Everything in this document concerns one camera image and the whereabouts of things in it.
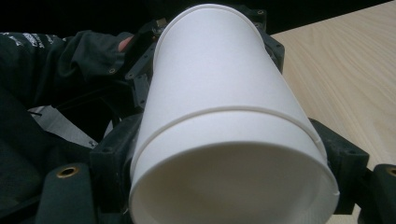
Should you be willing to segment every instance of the paper cup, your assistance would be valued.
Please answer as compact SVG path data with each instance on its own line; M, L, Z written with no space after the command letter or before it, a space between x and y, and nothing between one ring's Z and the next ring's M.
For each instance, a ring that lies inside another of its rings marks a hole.
M238 11L200 5L161 35L131 165L136 224L324 223L324 146Z

